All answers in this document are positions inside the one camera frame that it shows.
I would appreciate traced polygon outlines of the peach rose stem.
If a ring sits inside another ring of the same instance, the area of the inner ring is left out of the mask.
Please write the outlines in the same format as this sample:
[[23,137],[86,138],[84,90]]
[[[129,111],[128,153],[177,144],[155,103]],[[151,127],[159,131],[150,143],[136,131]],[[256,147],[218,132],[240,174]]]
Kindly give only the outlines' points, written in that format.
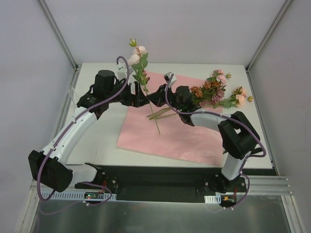
[[218,99],[213,104],[213,108],[231,108],[231,107],[237,107],[242,108],[246,102],[253,102],[254,97],[248,96],[247,91],[244,87],[240,86],[233,90],[231,96],[226,99]]

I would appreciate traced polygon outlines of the light pink rose stem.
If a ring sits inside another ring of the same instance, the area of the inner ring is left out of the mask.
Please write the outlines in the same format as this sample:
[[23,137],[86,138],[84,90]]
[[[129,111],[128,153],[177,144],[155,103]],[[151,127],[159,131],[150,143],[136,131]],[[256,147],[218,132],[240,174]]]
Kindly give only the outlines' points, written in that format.
[[147,84],[150,80],[150,77],[147,75],[146,67],[148,65],[148,52],[144,46],[140,46],[137,43],[136,39],[130,38],[129,46],[133,48],[133,54],[128,59],[128,63],[131,68],[134,70],[134,79],[139,82],[142,91],[147,96],[149,90]]

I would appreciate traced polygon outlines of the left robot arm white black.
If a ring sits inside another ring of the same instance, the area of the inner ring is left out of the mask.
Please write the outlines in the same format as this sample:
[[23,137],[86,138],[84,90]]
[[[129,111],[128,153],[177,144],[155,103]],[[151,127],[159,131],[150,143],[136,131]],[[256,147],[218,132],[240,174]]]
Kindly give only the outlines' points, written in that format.
[[138,82],[131,92],[129,77],[133,72],[100,70],[95,82],[80,97],[70,121],[41,151],[32,151],[28,157],[33,179],[56,192],[70,185],[86,182],[93,189],[103,183],[103,171],[91,163],[69,166],[68,158],[87,130],[108,110],[112,103],[142,107],[149,103]]

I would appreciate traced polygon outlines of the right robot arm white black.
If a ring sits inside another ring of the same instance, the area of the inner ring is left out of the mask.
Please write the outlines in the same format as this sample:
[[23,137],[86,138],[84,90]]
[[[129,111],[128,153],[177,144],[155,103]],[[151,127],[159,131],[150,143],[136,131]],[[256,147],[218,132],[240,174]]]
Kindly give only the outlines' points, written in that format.
[[194,104],[188,86],[179,86],[173,93],[164,84],[156,92],[147,95],[147,99],[157,107],[167,104],[178,113],[185,124],[220,133],[227,158],[220,174],[208,183],[215,192],[226,193],[232,190],[242,173],[246,159],[263,151],[260,137],[244,113],[236,111],[226,116],[208,112]]

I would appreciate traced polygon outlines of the pink wrapping paper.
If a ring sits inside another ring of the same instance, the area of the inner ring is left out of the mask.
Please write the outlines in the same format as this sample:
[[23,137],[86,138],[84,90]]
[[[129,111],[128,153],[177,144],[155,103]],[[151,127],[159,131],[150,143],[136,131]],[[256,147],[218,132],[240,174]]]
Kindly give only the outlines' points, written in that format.
[[156,121],[148,116],[165,107],[129,107],[117,147],[164,158],[222,166],[223,147],[219,132],[184,124],[172,110]]

